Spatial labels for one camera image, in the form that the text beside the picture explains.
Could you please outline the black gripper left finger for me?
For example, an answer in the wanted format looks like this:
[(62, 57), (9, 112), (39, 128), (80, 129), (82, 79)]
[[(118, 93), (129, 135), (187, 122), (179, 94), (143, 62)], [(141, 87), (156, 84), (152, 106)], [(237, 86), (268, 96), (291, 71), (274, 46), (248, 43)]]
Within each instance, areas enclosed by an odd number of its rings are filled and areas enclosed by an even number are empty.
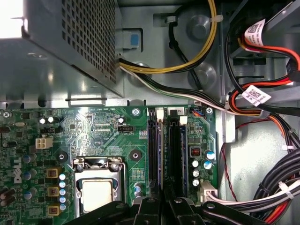
[(67, 222), (68, 225), (159, 225), (161, 203), (158, 199), (139, 197), (132, 206), (113, 201)]

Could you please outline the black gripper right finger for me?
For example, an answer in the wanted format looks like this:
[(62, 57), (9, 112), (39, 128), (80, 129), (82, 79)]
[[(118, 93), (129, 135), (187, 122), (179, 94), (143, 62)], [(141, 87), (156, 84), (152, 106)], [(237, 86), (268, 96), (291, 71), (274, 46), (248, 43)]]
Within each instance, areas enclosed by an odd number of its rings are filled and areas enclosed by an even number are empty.
[(173, 225), (265, 225), (264, 221), (217, 202), (196, 207), (190, 199), (175, 195), (173, 187), (164, 187), (167, 220)]

